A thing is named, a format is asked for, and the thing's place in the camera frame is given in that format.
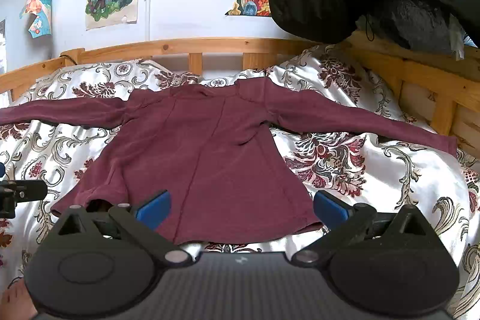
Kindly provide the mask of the floral white bedspread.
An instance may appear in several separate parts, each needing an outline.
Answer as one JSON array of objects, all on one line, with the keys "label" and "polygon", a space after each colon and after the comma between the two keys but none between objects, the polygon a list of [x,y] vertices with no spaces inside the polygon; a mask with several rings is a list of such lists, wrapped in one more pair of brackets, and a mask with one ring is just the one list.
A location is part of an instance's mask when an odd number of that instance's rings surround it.
[{"label": "floral white bedspread", "polygon": [[[344,106],[419,127],[425,122],[402,111],[379,76],[329,49],[308,49],[265,72],[292,90],[313,89]],[[152,60],[104,62],[59,69],[28,85],[22,101],[73,97],[127,99],[136,88],[159,91],[197,83],[224,87],[255,78],[253,70],[207,79],[175,72]],[[1,163],[6,179],[41,179],[46,199],[22,203],[16,217],[1,222],[1,287],[21,278],[55,223],[51,206],[73,188],[114,138],[115,132],[32,122],[1,127]],[[319,190],[354,204],[365,202],[391,212],[416,205],[429,219],[459,266],[460,285],[448,309],[455,319],[479,317],[479,160],[463,150],[455,157],[433,149],[384,141],[371,133],[295,135],[272,129],[285,163],[314,194]]]}]

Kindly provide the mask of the wooden bed frame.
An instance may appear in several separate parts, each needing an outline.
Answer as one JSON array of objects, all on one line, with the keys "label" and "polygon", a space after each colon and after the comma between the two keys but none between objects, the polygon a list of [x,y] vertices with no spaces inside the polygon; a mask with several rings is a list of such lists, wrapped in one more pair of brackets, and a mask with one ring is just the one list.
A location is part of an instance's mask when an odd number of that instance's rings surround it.
[{"label": "wooden bed frame", "polygon": [[[73,64],[185,54],[189,70],[203,71],[204,54],[241,54],[242,68],[267,68],[282,55],[300,54],[306,40],[277,38],[178,38],[86,50],[70,49],[52,58],[1,75],[1,91],[18,98],[36,79]],[[436,132],[452,134],[468,154],[479,156],[479,51],[465,49],[455,62],[446,55],[415,52],[388,40],[368,40],[354,32],[341,46],[346,54],[388,83],[397,101],[430,122]]]}]

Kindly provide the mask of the maroon long-sleeve shirt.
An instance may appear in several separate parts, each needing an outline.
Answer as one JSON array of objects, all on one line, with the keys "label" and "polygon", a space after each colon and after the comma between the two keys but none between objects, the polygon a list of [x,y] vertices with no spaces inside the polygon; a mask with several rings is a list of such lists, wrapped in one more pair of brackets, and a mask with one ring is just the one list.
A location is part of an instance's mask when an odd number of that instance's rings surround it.
[{"label": "maroon long-sleeve shirt", "polygon": [[166,239],[243,244],[272,241],[314,224],[303,183],[287,167],[269,130],[370,132],[453,154],[456,141],[368,110],[343,106],[312,90],[295,92],[266,77],[209,88],[182,85],[119,98],[30,101],[1,111],[3,124],[115,129],[114,139],[58,200],[92,210],[139,205],[159,191],[172,199],[159,226]]}]

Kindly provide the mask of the orange-haired character poster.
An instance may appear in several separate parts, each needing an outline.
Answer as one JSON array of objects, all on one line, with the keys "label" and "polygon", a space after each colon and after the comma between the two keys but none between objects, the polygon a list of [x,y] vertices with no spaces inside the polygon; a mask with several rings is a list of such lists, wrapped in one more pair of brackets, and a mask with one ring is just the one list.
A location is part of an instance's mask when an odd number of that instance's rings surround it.
[{"label": "orange-haired character poster", "polygon": [[32,38],[51,34],[52,0],[26,0],[20,18],[25,15],[34,15],[35,18],[28,28]]}]

